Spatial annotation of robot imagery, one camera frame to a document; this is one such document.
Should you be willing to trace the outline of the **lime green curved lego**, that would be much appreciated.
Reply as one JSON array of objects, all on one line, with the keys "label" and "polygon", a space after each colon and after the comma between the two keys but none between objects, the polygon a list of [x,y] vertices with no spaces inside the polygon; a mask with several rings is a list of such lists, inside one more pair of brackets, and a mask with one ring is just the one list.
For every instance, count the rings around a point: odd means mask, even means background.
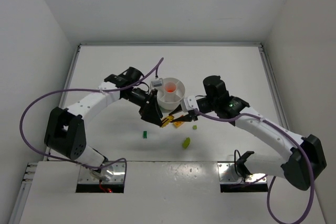
[{"label": "lime green curved lego", "polygon": [[191,142],[191,139],[190,139],[189,137],[187,137],[187,138],[183,141],[183,143],[182,143],[182,147],[183,147],[184,149],[187,149],[188,146],[190,145],[190,142]]}]

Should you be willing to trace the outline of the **yellow lego plate brick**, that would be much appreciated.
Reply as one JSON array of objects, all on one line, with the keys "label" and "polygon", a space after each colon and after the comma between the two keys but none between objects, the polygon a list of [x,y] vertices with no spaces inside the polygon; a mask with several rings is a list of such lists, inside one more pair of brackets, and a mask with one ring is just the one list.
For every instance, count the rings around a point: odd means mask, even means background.
[{"label": "yellow lego plate brick", "polygon": [[180,121],[177,121],[177,122],[174,122],[173,125],[176,129],[178,129],[179,127],[181,127],[182,125],[184,124],[184,122],[180,122]]}]

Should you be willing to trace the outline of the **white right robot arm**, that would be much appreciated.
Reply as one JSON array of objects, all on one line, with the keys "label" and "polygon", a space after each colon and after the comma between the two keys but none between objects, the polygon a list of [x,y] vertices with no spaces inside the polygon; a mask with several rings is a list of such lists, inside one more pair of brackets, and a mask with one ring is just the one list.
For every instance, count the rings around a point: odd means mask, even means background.
[{"label": "white right robot arm", "polygon": [[234,162],[234,173],[238,178],[252,174],[281,177],[300,190],[308,190],[315,179],[326,168],[321,141],[314,135],[307,137],[293,133],[263,117],[248,102],[229,94],[220,76],[209,76],[203,80],[205,95],[184,98],[170,115],[184,112],[175,121],[196,121],[199,116],[214,121],[226,122],[258,138],[277,152],[276,156],[259,155],[247,151]]}]

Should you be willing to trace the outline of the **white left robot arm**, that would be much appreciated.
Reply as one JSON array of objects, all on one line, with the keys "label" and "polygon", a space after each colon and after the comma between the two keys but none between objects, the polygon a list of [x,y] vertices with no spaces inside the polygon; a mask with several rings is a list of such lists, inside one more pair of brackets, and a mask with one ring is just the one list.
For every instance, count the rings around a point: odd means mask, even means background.
[{"label": "white left robot arm", "polygon": [[142,120],[162,126],[163,115],[157,102],[157,91],[145,92],[132,86],[142,76],[140,70],[129,67],[119,75],[106,77],[95,92],[76,103],[64,109],[54,108],[49,115],[45,145],[71,161],[100,170],[108,160],[87,143],[86,126],[109,105],[125,99],[139,106]]}]

